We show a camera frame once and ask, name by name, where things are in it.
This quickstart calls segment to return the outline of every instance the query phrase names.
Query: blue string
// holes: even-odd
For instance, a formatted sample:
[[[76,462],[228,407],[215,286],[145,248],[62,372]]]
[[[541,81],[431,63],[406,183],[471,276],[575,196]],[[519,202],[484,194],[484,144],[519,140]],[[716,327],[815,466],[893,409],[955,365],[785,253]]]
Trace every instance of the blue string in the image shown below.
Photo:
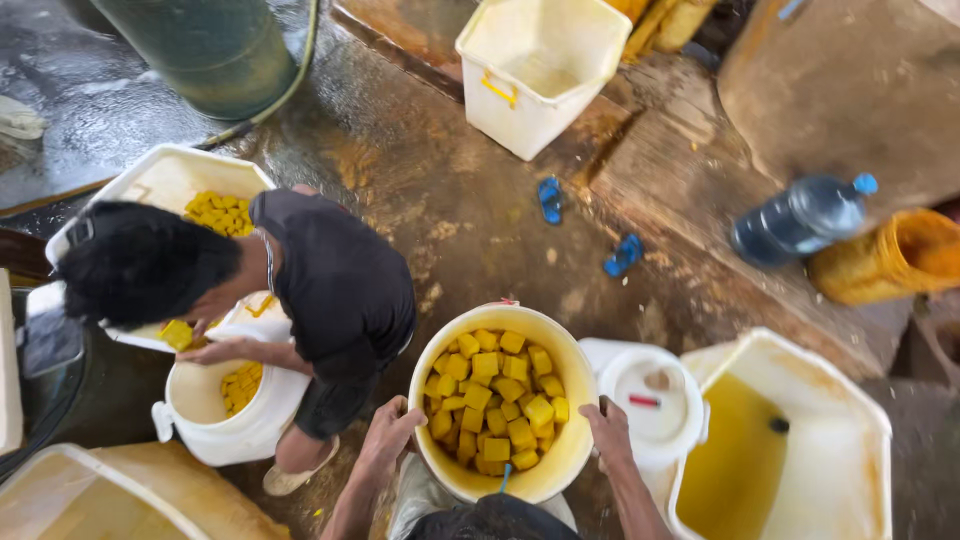
[[[510,477],[510,463],[507,463],[507,468],[503,473],[503,482],[500,483],[500,493],[503,493],[507,489],[507,479]]]

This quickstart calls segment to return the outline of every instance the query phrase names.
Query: green barrel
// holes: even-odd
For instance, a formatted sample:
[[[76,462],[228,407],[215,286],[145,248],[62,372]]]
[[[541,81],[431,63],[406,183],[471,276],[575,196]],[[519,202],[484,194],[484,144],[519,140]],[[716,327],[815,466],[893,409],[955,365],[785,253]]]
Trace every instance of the green barrel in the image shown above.
[[[265,0],[93,0],[140,56],[199,112],[249,118],[297,67]]]

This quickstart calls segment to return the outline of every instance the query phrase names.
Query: bucket handle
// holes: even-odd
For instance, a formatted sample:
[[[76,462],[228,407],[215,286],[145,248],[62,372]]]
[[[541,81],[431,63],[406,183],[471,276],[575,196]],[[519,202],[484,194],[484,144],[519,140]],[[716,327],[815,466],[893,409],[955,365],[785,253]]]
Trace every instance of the bucket handle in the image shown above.
[[[170,413],[170,406],[165,402],[156,402],[150,407],[150,416],[154,419],[156,438],[165,443],[174,438],[174,417]]]
[[[510,88],[514,91],[514,94],[513,95],[508,94],[507,92],[494,86],[493,83],[490,82],[490,76],[491,76],[490,70],[484,69],[483,78],[480,79],[480,84],[482,84],[483,86],[486,86],[494,94],[507,100],[507,102],[510,103],[510,109],[511,110],[514,109],[516,107],[516,86],[510,85]]]

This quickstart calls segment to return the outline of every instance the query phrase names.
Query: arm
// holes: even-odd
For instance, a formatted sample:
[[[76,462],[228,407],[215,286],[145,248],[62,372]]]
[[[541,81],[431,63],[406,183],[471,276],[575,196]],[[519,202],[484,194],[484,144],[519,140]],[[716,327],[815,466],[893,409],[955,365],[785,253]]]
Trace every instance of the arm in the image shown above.
[[[627,540],[673,540],[660,517],[630,449],[627,414],[606,396],[596,405],[583,405],[580,414],[590,421],[593,442],[600,451],[600,470],[607,475]]]
[[[380,491],[390,483],[396,460],[414,428],[426,424],[426,416],[419,409],[400,416],[406,406],[406,398],[396,396],[376,410],[347,487],[340,493],[320,540],[366,538],[370,533]]]

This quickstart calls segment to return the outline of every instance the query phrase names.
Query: hand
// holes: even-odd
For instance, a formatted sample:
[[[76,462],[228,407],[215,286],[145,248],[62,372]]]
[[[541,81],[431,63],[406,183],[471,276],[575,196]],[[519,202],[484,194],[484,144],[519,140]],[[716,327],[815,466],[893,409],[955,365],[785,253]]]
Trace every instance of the hand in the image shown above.
[[[193,362],[204,366],[219,364],[237,358],[249,359],[251,339],[248,337],[232,337],[224,341],[210,343],[202,349],[177,353],[177,362]]]
[[[376,410],[355,467],[392,473],[414,428],[426,425],[426,415],[418,408],[400,416],[406,408],[407,399],[396,396]]]
[[[616,406],[607,396],[600,396],[600,407],[582,405],[580,414],[590,422],[593,446],[600,452],[600,470],[610,475],[610,470],[622,466],[636,467],[634,452],[630,448],[630,430],[627,413]]]

